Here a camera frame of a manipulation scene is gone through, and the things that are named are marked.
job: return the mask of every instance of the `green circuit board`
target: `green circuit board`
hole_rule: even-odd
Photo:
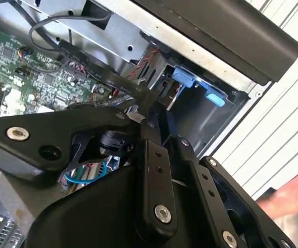
[[[18,55],[26,47],[0,32],[0,116],[59,111],[75,102],[107,99],[111,88],[62,69],[39,73]],[[54,70],[59,62],[33,50],[27,61],[35,68]]]

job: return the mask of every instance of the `blue tab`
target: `blue tab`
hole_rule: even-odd
[[[223,107],[225,105],[224,96],[212,87],[206,91],[205,97],[218,107]]]
[[[190,73],[186,72],[185,70],[181,69],[178,66],[175,67],[175,70],[172,75],[172,79],[185,85],[187,88],[191,88],[195,81],[193,75],[191,75]]]

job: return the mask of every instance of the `silver screw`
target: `silver screw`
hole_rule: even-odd
[[[116,116],[121,120],[125,120],[125,116],[122,113],[117,113]]]
[[[155,207],[155,216],[163,223],[171,222],[171,213],[164,205],[158,205]]]
[[[148,126],[151,128],[155,128],[155,125],[152,122],[148,122]]]
[[[185,139],[182,139],[181,140],[181,143],[184,144],[185,146],[189,146],[189,142],[186,141]]]
[[[209,163],[210,163],[210,165],[212,165],[212,166],[217,166],[216,161],[214,161],[213,159],[209,159]]]
[[[291,248],[289,243],[287,243],[286,240],[282,240],[281,242],[282,242],[282,244],[284,245],[285,248]]]
[[[29,132],[20,127],[12,127],[6,131],[6,135],[14,141],[25,141],[29,138]]]
[[[229,231],[223,231],[222,237],[230,248],[237,248],[237,242],[234,236]]]

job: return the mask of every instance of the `black cable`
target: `black cable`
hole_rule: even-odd
[[[37,68],[35,66],[33,66],[29,61],[26,60],[25,57],[21,57],[21,59],[30,67],[32,68],[33,70],[35,70],[36,72],[39,72],[39,73],[56,73],[56,72],[59,72],[61,71],[66,65],[67,63],[63,63],[59,68],[57,68],[56,70],[46,70],[46,69],[43,69],[43,68]]]
[[[34,21],[33,18],[26,12],[26,10],[24,10],[23,7],[21,7],[18,3],[11,2],[10,5],[26,20],[26,22],[29,23],[31,27],[37,24],[36,21]],[[61,51],[58,45],[46,34],[45,30],[42,27],[36,29],[36,32],[48,45],[53,47],[52,49],[49,49],[49,48],[44,48],[42,46],[39,46],[34,42],[33,38],[31,37],[31,41],[36,48],[49,51],[49,52]]]
[[[130,96],[128,95],[119,95],[116,97],[112,97],[108,100],[99,100],[96,102],[77,102],[73,103],[66,107],[65,110],[72,110],[72,109],[80,109],[82,107],[107,107],[107,106],[115,106],[118,105],[125,100],[129,99]]]
[[[32,28],[29,30],[29,37],[32,41],[32,43],[36,46],[36,47],[40,47],[38,46],[33,39],[33,32],[36,31],[38,33],[38,30],[40,30],[40,28],[43,28],[45,25],[47,25],[48,23],[54,22],[56,20],[60,20],[60,19],[64,19],[64,20],[86,20],[86,21],[103,21],[106,20],[107,18],[109,18],[110,15],[107,15],[106,17],[103,18],[95,18],[95,17],[83,17],[81,15],[59,15],[56,17],[48,17],[38,23],[36,23],[35,25],[32,26]]]

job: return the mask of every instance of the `capacitor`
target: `capacitor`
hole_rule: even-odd
[[[33,101],[35,99],[35,96],[33,94],[28,95],[29,101]]]
[[[104,88],[100,88],[100,89],[98,90],[98,92],[99,92],[100,94],[104,94],[105,90],[104,90]]]

